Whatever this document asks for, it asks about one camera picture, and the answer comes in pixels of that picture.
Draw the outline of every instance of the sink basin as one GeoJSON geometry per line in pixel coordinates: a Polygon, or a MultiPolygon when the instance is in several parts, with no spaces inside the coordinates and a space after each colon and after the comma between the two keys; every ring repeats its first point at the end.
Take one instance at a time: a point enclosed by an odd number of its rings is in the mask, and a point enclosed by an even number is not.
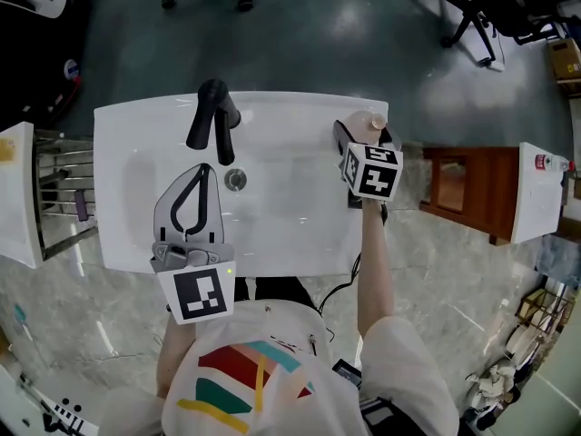
{"type": "MultiPolygon", "coordinates": [[[[361,215],[347,207],[332,126],[357,110],[387,117],[388,104],[284,92],[234,92],[231,98],[242,119],[231,129],[236,159],[229,166],[218,164],[213,131],[207,149],[185,145],[195,94],[95,110],[95,200],[105,266],[153,272],[155,203],[181,173],[207,163],[216,172],[238,276],[350,273],[360,250],[361,215]],[[238,192],[224,182],[232,169],[246,174],[238,192]]],[[[178,212],[182,224],[195,223],[195,197],[178,212]]]]}

